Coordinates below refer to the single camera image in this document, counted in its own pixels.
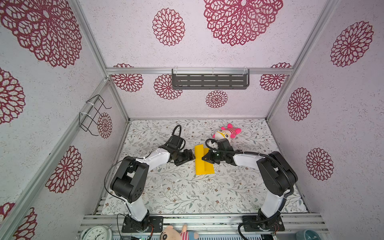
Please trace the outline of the yellow square paper sheet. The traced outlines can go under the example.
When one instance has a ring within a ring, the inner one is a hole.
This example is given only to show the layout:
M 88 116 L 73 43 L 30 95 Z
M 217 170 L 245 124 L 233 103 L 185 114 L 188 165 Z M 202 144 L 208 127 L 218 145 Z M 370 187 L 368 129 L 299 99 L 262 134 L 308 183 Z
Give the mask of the yellow square paper sheet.
M 196 175 L 209 175 L 214 174 L 214 165 L 208 162 L 203 161 L 202 157 L 204 157 L 209 152 L 208 148 L 205 148 L 204 145 L 195 146 L 195 168 Z

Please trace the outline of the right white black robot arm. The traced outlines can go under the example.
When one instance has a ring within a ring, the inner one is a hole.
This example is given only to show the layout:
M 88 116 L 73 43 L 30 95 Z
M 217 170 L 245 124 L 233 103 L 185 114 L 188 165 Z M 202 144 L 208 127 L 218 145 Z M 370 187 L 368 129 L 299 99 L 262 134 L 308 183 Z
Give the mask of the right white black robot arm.
M 272 219 L 283 210 L 287 198 L 295 189 L 298 176 L 285 158 L 277 151 L 262 154 L 249 151 L 230 151 L 210 148 L 202 160 L 210 164 L 228 164 L 258 169 L 267 188 L 265 201 L 259 215 L 264 219 Z

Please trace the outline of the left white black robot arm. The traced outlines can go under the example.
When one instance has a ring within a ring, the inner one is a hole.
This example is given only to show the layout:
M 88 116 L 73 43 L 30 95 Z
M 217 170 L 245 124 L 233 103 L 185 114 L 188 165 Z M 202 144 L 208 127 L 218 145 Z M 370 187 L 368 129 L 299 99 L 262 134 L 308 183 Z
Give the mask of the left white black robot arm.
M 126 204 L 131 219 L 142 222 L 149 215 L 141 197 L 148 173 L 168 162 L 182 165 L 195 159 L 193 151 L 188 149 L 168 151 L 164 148 L 158 148 L 151 152 L 148 157 L 127 156 L 122 160 L 111 180 L 110 189 L 118 199 Z

